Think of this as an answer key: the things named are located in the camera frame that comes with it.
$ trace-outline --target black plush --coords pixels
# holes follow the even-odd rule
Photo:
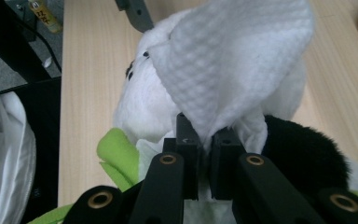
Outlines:
[[[349,168],[337,145],[324,134],[266,116],[268,139],[262,154],[292,185],[313,195],[324,188],[348,188]]]

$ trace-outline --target floor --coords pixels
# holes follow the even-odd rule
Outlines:
[[[63,0],[46,0],[45,2],[58,21],[63,23]],[[62,33],[57,35],[51,33],[41,21],[37,22],[37,31],[46,38],[53,48],[59,63],[62,64]],[[30,42],[30,45],[42,62],[50,57],[48,49],[38,38],[36,41]],[[61,75],[54,63],[47,68],[47,71],[52,77]],[[14,72],[0,59],[0,91],[25,83],[25,80],[18,73]]]

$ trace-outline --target plush toy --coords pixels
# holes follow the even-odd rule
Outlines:
[[[206,161],[212,136],[228,127],[302,192],[358,190],[358,165],[322,134],[287,121],[304,90],[301,54],[312,31],[306,0],[212,0],[156,24],[127,71],[116,128],[98,146],[104,170],[121,190],[143,180],[183,112]],[[198,202],[185,202],[185,223],[235,220],[230,202],[201,188]]]

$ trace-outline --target wooden table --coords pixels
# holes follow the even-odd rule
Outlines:
[[[358,0],[310,0],[316,32],[305,53],[308,84],[294,121],[334,138],[358,161]],[[147,0],[153,21],[196,6]],[[64,12],[59,204],[112,185],[96,155],[112,127],[125,71],[142,34],[113,0],[66,0]]]

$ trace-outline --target brass insert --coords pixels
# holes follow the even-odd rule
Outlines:
[[[107,190],[101,190],[89,198],[89,207],[99,209],[107,206],[113,201],[113,195]]]
[[[171,165],[176,163],[176,157],[173,155],[164,155],[159,158],[159,162],[165,165]]]
[[[258,156],[248,156],[246,157],[246,160],[251,163],[252,165],[263,165],[264,160],[261,157]]]
[[[342,194],[332,194],[330,196],[330,201],[335,204],[337,207],[355,213],[358,211],[358,203],[355,202],[353,199],[342,195]]]

